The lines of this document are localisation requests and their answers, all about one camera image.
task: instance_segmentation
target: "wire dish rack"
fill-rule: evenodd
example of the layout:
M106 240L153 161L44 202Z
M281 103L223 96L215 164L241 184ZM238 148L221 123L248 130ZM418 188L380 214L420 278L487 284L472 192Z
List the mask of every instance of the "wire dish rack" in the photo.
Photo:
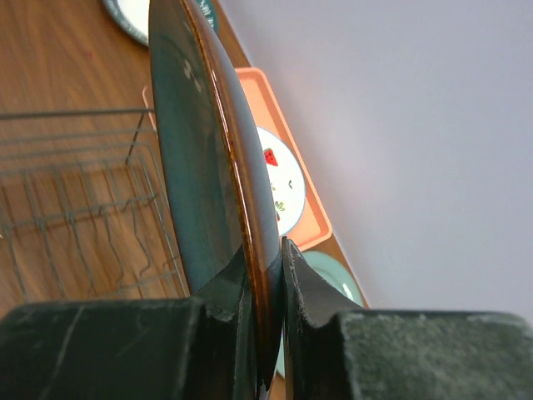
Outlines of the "wire dish rack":
M0 317L28 302L189 294L151 111L0 115Z

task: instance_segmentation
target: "green plate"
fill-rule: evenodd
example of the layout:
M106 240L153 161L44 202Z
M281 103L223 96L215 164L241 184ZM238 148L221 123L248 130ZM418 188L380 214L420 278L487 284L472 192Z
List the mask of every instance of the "green plate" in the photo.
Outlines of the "green plate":
M330 285L352 300L355 304L363 305L363 299L356 282L351 274L335 258L323 252L304 252L303 257L307 263ZM281 340L280 352L277 356L277 373L285 377L285 354L283 352L283 339Z

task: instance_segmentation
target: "ceramic plate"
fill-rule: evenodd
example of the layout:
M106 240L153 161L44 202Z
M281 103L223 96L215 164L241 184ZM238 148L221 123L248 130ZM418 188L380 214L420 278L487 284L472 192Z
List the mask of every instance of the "ceramic plate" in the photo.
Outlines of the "ceramic plate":
M335 258L324 254L323 252L304 252L303 257L307 263L313 268L321 277L326 279L330 285L342 293L344 296L352 300L355 304L363 307L363 299L361 292L357 287L351 274L338 262ZM277 357L276 370L277 373L285 377L285 353L283 351L283 339L281 340L280 352Z
M274 134L257 127L265 156L280 236L291 231L306 206L306 181L291 150Z
M103 0L107 11L128 35L148 46L148 9L150 0ZM218 20L211 0L197 0L211 28L218 30Z
M284 288L257 126L235 68L195 0L152 1L149 31L157 138L187 284L191 293L199 292L224 268L235 268L238 282L245 272L253 277L247 287L257 327L257 387L267 388L280 343ZM237 275L232 279L237 282ZM233 295L226 291L221 299L235 304Z

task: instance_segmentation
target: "plate rim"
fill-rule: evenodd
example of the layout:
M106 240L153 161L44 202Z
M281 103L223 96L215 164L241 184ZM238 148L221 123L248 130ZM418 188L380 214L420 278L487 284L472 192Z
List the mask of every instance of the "plate rim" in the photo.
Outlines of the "plate rim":
M102 0L107 12L115 20L115 22L124 30L131 38L134 38L140 44L148 47L148 35L138 30L129 19L126 18L122 9L118 5L118 0Z

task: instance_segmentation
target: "white wall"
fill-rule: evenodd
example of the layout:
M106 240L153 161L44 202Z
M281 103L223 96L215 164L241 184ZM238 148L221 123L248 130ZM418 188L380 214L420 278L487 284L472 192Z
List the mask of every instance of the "white wall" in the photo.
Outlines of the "white wall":
M222 5L370 304L533 323L533 2Z

